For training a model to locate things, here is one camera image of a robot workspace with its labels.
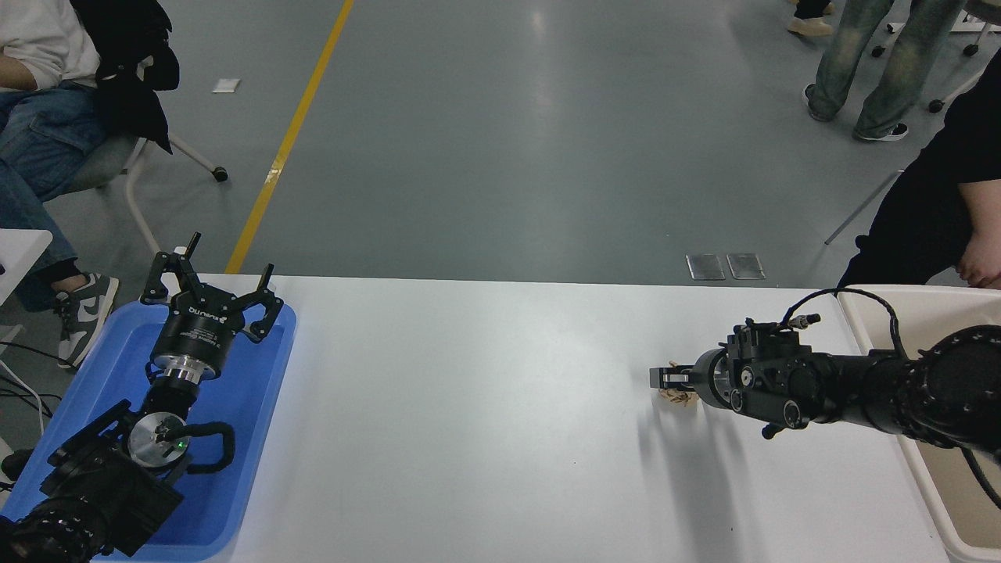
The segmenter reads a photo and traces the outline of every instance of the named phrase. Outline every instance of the hand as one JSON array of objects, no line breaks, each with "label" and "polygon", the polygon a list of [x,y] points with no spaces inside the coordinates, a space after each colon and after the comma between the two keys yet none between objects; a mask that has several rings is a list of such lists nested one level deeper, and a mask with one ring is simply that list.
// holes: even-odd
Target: hand
[{"label": "hand", "polygon": [[1001,289],[1001,233],[974,231],[956,271],[971,288]]}]

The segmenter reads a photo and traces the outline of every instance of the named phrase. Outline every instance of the yellow tape line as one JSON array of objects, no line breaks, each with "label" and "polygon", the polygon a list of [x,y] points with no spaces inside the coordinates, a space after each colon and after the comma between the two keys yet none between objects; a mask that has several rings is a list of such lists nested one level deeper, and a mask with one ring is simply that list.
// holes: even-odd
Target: yellow tape line
[{"label": "yellow tape line", "polygon": [[285,161],[288,160],[288,154],[295,145],[299,129],[302,128],[302,122],[305,121],[306,113],[309,112],[313,96],[316,94],[316,89],[319,88],[320,79],[323,78],[323,71],[326,70],[326,65],[330,61],[330,55],[333,54],[333,47],[337,44],[340,31],[344,28],[344,22],[347,21],[347,14],[351,12],[354,0],[344,0],[344,5],[340,8],[337,21],[333,24],[330,36],[326,39],[326,45],[323,46],[323,52],[320,53],[319,60],[316,61],[316,67],[313,68],[312,76],[309,77],[309,83],[306,84],[306,90],[302,93],[302,99],[299,100],[299,106],[295,109],[295,115],[292,116],[292,122],[288,125],[288,130],[285,131],[285,138],[282,139],[281,146],[278,147],[278,154],[275,155],[274,161],[271,163],[271,169],[267,172],[267,177],[264,179],[264,186],[261,187],[260,193],[257,195],[257,201],[254,202],[253,209],[250,210],[250,216],[247,217],[247,222],[243,225],[243,232],[240,233],[240,238],[236,241],[236,246],[233,248],[233,253],[229,256],[229,263],[226,264],[226,273],[239,273],[240,267],[243,265],[243,260],[246,258],[247,252],[250,250],[250,244],[257,234],[257,227],[260,226],[260,221],[267,210],[267,204],[271,201],[274,187],[278,184],[278,178],[281,177],[281,171],[285,168]]}]

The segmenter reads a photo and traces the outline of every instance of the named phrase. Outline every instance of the blue tray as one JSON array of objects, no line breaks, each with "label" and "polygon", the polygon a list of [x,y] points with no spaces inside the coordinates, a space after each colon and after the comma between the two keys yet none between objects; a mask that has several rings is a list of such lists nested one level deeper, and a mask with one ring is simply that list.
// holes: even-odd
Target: blue tray
[{"label": "blue tray", "polygon": [[[259,319],[262,311],[260,307],[248,311],[248,323]],[[45,499],[38,488],[53,469],[46,459],[88,422],[122,399],[132,403],[132,410],[139,408],[149,389],[144,366],[166,315],[164,306],[136,302],[108,318],[0,513],[17,520]],[[232,539],[250,497],[294,337],[295,314],[286,305],[263,342],[254,345],[245,336],[237,336],[222,376],[201,384],[187,422],[232,425],[236,434],[233,463],[219,473],[181,477],[174,488],[184,495],[184,501],[136,552],[136,559],[201,561]],[[195,463],[213,463],[222,452],[221,441],[195,439],[188,451]],[[101,559],[129,560],[118,551],[95,561]]]}]

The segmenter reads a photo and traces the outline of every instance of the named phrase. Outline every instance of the sneaker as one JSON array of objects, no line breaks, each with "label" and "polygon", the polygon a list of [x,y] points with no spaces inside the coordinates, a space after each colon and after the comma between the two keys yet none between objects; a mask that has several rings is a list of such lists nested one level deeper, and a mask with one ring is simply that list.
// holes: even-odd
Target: sneaker
[{"label": "sneaker", "polygon": [[803,91],[800,92],[800,99],[803,100],[803,105],[807,106],[807,113],[810,114],[810,117],[813,117],[818,121],[827,122],[834,119],[833,117],[824,117],[810,107],[810,91],[813,90],[814,86],[816,86],[816,84],[807,84],[807,87],[803,88]]},{"label": "sneaker", "polygon": [[787,27],[790,33],[803,37],[826,37],[834,34],[834,28],[824,21],[824,18],[793,18]]},{"label": "sneaker", "polygon": [[56,295],[56,315],[62,320],[59,339],[60,368],[79,368],[94,346],[94,339],[111,313],[118,279],[100,273],[84,273],[87,283],[71,294]]},{"label": "sneaker", "polygon": [[907,125],[903,123],[897,123],[897,126],[893,128],[892,131],[883,135],[882,137],[867,137],[865,135],[860,135],[859,133],[852,133],[852,136],[864,141],[884,141],[893,142],[895,140],[900,140],[907,136]]},{"label": "sneaker", "polygon": [[[793,6],[799,6],[800,0],[789,0],[789,3]],[[824,6],[824,15],[829,16],[834,13],[834,2],[828,2],[827,6]]]}]

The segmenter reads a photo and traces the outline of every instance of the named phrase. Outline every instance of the gray floor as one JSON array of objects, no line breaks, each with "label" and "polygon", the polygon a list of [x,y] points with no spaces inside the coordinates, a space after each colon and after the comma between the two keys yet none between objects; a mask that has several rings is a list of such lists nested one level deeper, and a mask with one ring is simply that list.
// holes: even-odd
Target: gray floor
[{"label": "gray floor", "polygon": [[[164,247],[202,231],[196,267],[222,271],[341,3],[162,4],[183,72],[181,88],[161,95],[171,128],[232,179],[216,185],[193,162],[157,154],[139,204]],[[902,142],[851,140],[883,66],[866,57],[842,114],[810,119],[800,90],[829,40],[787,33],[792,11],[785,0],[358,2],[242,270],[271,261],[303,275],[832,286],[875,206],[823,240],[942,118],[916,108]],[[923,104],[997,49],[989,37],[963,57],[972,38],[949,39]],[[242,83],[212,94],[218,78]],[[134,299],[150,256],[121,185],[50,208],[82,266],[119,276],[118,301]],[[685,255],[706,252],[756,252],[767,278],[693,282]],[[54,316],[11,302],[0,308],[9,324],[27,328],[19,342],[55,350]],[[70,381],[26,353],[4,360],[39,392]],[[0,435],[30,447],[32,414],[0,406]]]}]

